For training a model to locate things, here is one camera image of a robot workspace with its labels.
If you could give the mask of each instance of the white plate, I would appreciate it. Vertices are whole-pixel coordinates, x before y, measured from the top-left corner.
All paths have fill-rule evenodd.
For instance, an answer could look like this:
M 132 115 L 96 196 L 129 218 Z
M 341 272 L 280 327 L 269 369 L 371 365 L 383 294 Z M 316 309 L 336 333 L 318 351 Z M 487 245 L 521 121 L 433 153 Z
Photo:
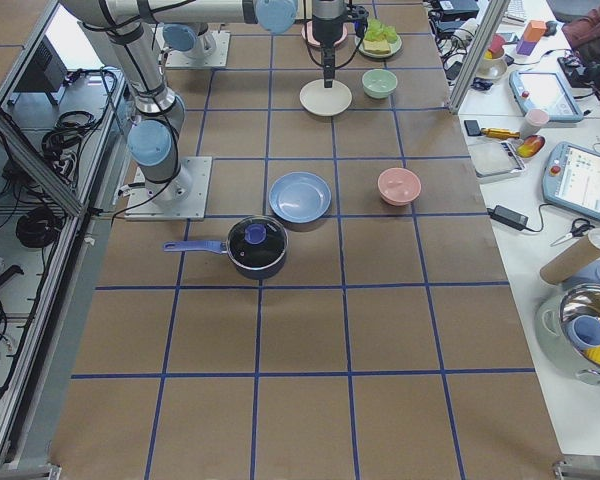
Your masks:
M 300 103 L 314 115 L 333 117 L 351 105 L 351 90 L 337 80 L 331 88 L 324 88 L 323 79 L 314 80 L 300 90 Z
M 320 44 L 318 43 L 318 41 L 315 38 L 313 38 L 312 27 L 313 27 L 313 22 L 311 20 L 309 20 L 307 22 L 307 33 L 309 34 L 309 41 L 307 43 L 309 45 L 311 45 L 312 47 L 318 48 L 320 46 Z M 349 32 L 347 31 L 346 25 L 342 25 L 342 36 L 336 43 L 334 43 L 334 46 L 337 47 L 342 42 L 344 42 L 344 40 L 347 38 L 348 33 Z M 305 35 L 304 35 L 304 25 L 301 25 L 301 27 L 300 27 L 300 35 L 302 35 L 302 38 L 304 40 L 306 40 Z
M 358 43 L 360 43 L 361 41 L 362 40 L 360 40 L 358 37 L 356 37 L 356 45 Z M 398 35 L 398 40 L 389 44 L 389 48 L 391 48 L 390 53 L 372 53 L 372 52 L 367 52 L 364 49 L 364 43 L 363 43 L 362 45 L 360 45 L 360 48 L 358 51 L 361 54 L 363 54 L 365 57 L 369 57 L 369 58 L 389 58 L 390 56 L 395 55 L 402 48 L 402 39 L 400 38 L 400 35 Z

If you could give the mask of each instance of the screwdriver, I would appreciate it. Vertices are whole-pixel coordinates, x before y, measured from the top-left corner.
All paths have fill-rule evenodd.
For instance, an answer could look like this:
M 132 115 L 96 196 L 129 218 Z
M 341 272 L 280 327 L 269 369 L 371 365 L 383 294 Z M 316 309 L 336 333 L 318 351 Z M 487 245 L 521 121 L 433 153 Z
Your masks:
M 504 128 L 481 128 L 480 132 L 489 138 L 499 138 L 506 140 L 507 138 L 520 138 L 520 132 L 512 132 Z

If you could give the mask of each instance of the pink cup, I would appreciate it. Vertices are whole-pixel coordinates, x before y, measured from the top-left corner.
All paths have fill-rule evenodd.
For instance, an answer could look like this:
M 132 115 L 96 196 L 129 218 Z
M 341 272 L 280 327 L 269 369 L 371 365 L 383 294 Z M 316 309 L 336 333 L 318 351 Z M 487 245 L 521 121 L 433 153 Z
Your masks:
M 547 123 L 549 123 L 549 114 L 539 108 L 532 108 L 524 116 L 520 125 L 520 138 L 525 139 L 535 135 Z

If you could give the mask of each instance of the black saucepan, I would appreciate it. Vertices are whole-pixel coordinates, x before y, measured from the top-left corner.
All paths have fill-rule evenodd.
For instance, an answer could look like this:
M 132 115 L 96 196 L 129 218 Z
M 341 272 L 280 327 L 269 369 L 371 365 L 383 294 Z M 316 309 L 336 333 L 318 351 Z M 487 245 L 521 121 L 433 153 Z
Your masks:
M 262 280 L 274 276 L 287 256 L 287 232 L 272 217 L 251 216 L 236 223 L 226 241 L 191 240 L 167 242 L 165 252 L 206 251 L 227 254 L 236 270 L 247 278 Z

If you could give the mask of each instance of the purple block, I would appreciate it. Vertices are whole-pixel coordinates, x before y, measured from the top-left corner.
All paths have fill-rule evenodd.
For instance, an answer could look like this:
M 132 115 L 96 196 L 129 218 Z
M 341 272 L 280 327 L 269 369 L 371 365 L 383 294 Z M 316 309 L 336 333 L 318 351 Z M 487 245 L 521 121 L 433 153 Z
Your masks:
M 528 42 L 521 38 L 516 45 L 516 53 L 518 55 L 531 55 L 531 52 L 533 52 L 533 49 L 536 48 L 537 44 L 538 42 Z

